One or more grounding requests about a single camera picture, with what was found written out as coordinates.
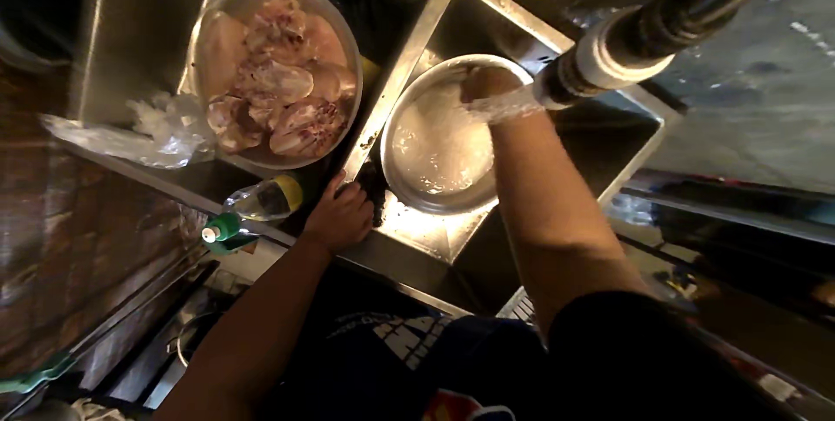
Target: running water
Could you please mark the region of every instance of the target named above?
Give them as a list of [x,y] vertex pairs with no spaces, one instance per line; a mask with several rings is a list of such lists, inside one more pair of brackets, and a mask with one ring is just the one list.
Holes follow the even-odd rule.
[[527,116],[545,108],[534,96],[534,85],[524,85],[513,92],[474,100],[464,104],[478,121],[495,124],[511,117]]

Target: green bottle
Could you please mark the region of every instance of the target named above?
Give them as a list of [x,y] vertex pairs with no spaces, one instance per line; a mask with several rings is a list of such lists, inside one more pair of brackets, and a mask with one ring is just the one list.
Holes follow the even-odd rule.
[[218,255],[228,255],[258,240],[258,235],[241,228],[243,220],[231,212],[209,219],[203,227],[203,244]]

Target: chicken piece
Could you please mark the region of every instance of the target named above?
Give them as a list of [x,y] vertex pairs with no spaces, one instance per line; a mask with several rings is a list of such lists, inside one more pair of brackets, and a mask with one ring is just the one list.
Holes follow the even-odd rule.
[[246,25],[223,11],[218,11],[209,21],[200,46],[203,64],[200,84],[206,99],[211,100],[229,91],[235,81],[238,65],[248,55],[244,44],[246,34]]
[[302,129],[293,133],[275,132],[270,137],[270,150],[279,155],[298,155],[316,142],[316,137]]
[[250,105],[250,117],[258,124],[259,128],[267,130],[270,128],[269,121],[272,114],[276,111],[280,113],[284,110],[284,106],[271,99],[259,100],[256,98],[256,102]]
[[270,0],[250,22],[246,47],[254,57],[299,66],[311,59],[304,40],[307,15],[296,0]]
[[206,115],[206,120],[209,122],[211,130],[217,135],[223,135],[226,128],[235,122],[238,111],[245,104],[245,100],[229,95],[217,97],[212,100],[209,104],[209,112]]
[[279,134],[296,132],[315,123],[320,110],[327,105],[328,101],[322,98],[306,97],[281,110],[274,110],[268,121],[269,128]]
[[357,93],[357,76],[347,67],[333,63],[311,62],[305,68],[313,76],[310,96],[325,98],[331,103]]
[[339,138],[346,115],[323,98],[308,97],[276,115],[273,113],[270,149],[276,154],[320,156]]
[[227,154],[237,154],[241,150],[256,147],[264,137],[263,132],[247,131],[240,124],[232,123],[217,139],[220,149]]
[[235,92],[253,104],[276,102],[292,104],[313,90],[313,76],[303,68],[289,67],[276,61],[244,63],[235,80]]
[[337,32],[324,18],[319,15],[308,15],[303,36],[310,50],[311,59],[343,67],[348,65],[348,59],[342,43],[339,42]]
[[281,31],[302,36],[307,25],[307,13],[301,10],[298,0],[268,0],[256,16],[274,22]]

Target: stainless steel sink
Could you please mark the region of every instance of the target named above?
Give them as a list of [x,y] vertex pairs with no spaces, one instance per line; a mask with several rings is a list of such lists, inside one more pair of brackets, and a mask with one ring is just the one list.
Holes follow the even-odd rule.
[[[89,0],[89,45],[73,83],[70,116],[91,123],[127,124],[127,99],[159,90],[188,91],[185,53],[207,0]],[[352,135],[323,174],[344,166],[349,180],[368,183],[382,198],[381,226],[343,258],[396,288],[453,314],[507,314],[524,293],[497,210],[437,217],[403,206],[387,190],[377,137],[405,87],[431,66],[468,53],[490,53],[536,74],[571,42],[511,0],[419,0],[417,20],[401,51],[366,99]],[[554,115],[580,173],[608,201],[679,115],[640,87],[607,94]],[[217,214],[227,195],[271,171],[234,158],[156,170],[68,145],[68,149],[148,184],[192,207]],[[254,231],[284,245],[286,225],[255,224]]]
[[[511,0],[425,0],[391,74],[344,163],[381,203],[381,225],[346,257],[459,311],[507,313],[524,293],[498,210],[458,215],[407,207],[386,188],[377,137],[395,101],[420,74],[464,54],[516,61],[532,75],[573,45]],[[612,92],[553,114],[565,148],[590,188],[607,202],[679,115],[640,87]]]

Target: plastic bottle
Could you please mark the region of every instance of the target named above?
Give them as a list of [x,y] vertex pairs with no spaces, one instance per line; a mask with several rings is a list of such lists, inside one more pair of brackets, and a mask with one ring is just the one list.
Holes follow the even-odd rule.
[[226,202],[224,211],[247,221],[275,221],[296,212],[310,197],[299,175],[279,174],[255,186],[235,191]]

